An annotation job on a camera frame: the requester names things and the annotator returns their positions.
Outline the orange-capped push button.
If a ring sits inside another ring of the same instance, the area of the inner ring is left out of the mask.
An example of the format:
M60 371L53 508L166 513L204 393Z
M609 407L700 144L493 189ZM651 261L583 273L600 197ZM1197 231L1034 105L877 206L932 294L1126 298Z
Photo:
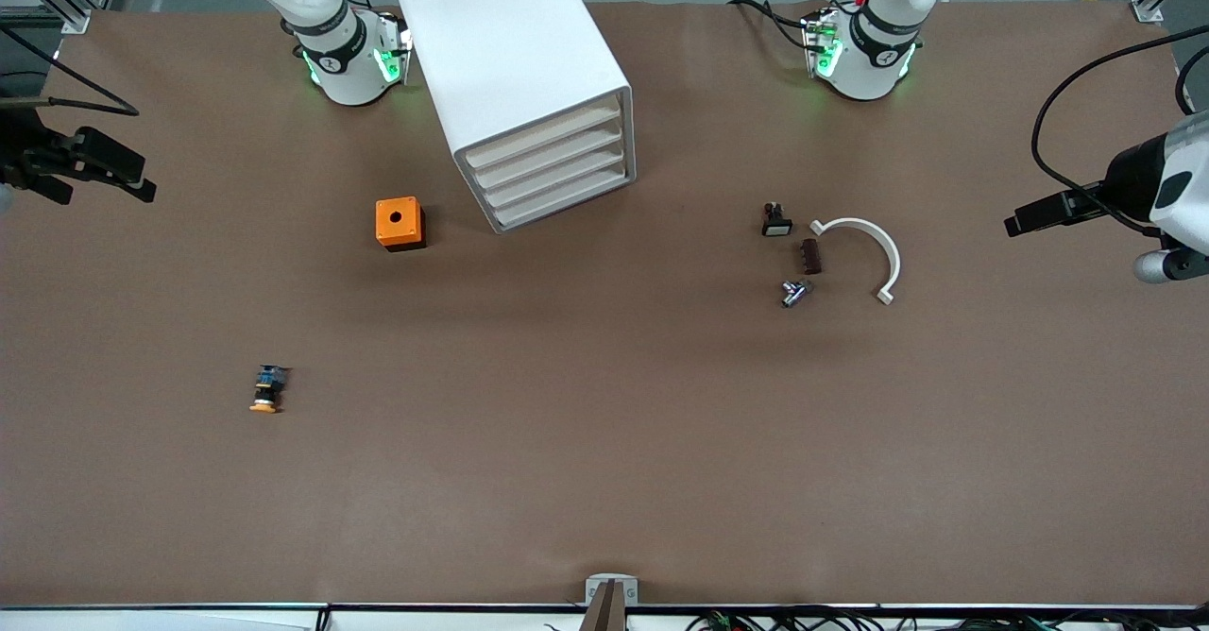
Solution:
M289 372L289 367L261 365L249 410L259 413L278 413L280 411L280 393L288 384Z

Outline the white semicircular pipe clamp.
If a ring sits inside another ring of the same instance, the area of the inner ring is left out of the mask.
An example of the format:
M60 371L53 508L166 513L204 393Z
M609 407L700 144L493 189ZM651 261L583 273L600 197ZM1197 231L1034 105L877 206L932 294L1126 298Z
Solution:
M893 286L899 280L902 273L902 256L899 247L895 243L893 237L887 232L887 230L877 225L877 222L868 221L868 219L863 218L837 218L828 222L812 219L810 222L810 230L812 231L812 235L816 236L822 236L833 230L841 228L857 230L860 233L868 235L869 238L877 241L879 247L881 247L887 257L887 279L877 289L877 299L879 299L879 302L884 305L893 303Z

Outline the orange box with black base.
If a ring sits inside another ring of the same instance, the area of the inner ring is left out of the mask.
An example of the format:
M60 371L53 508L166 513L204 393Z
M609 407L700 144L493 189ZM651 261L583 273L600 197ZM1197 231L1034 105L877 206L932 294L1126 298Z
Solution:
M374 233L387 251L410 251L427 247L426 212L413 196L377 199Z

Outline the black table edge strip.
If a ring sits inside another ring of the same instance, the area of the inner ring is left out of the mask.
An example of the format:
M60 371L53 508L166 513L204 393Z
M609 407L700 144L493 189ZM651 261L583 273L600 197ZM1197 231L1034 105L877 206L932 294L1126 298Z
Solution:
M733 608L747 613L764 610L804 612L809 608L849 609L877 612L893 616L931 614L932 616L971 616L980 612L1035 612L1045 616L1065 615L1075 612L1117 612L1136 616L1196 616L1209 614L1209 604L632 604L631 609L643 613L684 615L707 609ZM131 612L131 610L181 610L181 612L441 612L441 613L519 613L555 614L586 612L586 604L320 604L319 602L261 602L260 604L0 604L0 612Z

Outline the brown table mat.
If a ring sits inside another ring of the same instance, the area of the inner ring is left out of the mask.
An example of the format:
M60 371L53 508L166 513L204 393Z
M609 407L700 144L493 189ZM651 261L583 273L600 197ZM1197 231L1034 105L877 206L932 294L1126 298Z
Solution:
M1136 282L1109 218L1002 226L1057 191L1045 98L1157 27L945 4L850 103L750 11L591 11L638 180L508 235L426 89L332 105L276 17L63 41L140 115L44 122L160 192L0 216L0 604L561 604L604 571L678 604L1209 601L1209 280ZM375 238L399 196L423 249ZM898 244L893 303L837 218Z

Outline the grey metal bracket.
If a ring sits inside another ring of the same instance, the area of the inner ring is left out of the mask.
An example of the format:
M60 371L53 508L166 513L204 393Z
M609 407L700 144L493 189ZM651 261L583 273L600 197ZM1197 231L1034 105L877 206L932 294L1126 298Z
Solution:
M597 587L604 587L609 581L617 583L617 594L621 596L624 604L640 604L640 579L625 573L596 573L589 575L584 584L584 592L586 594L584 604L591 604Z

